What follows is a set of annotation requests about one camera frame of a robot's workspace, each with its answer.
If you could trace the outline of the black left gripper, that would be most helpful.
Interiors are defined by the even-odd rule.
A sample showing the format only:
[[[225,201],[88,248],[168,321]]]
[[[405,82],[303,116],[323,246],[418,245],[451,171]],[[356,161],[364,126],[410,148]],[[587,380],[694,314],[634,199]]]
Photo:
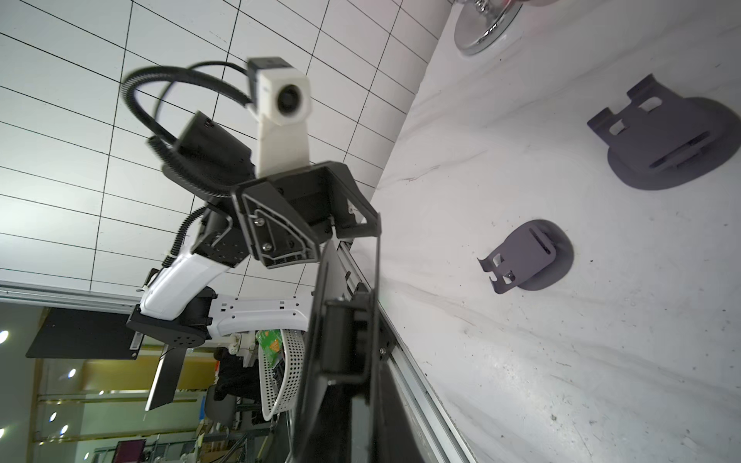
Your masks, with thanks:
[[[318,262],[333,237],[381,235],[378,212],[335,161],[246,181],[232,198],[251,257],[268,269]]]

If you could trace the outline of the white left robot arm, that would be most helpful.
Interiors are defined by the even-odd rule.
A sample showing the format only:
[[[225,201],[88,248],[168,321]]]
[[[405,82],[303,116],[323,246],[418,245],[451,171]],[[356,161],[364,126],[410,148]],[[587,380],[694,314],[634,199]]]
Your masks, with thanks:
[[[205,299],[211,283],[244,260],[268,269],[309,264],[332,238],[381,232],[378,212],[347,165],[310,160],[309,78],[279,57],[249,59],[239,72],[246,90],[210,75],[206,63],[137,69],[122,84],[123,103],[151,132],[148,146],[163,173],[204,201],[184,220],[129,319],[130,328],[168,345],[198,345],[216,335]],[[189,84],[236,102],[257,122],[256,147],[203,113],[173,135],[137,98],[156,82]]]

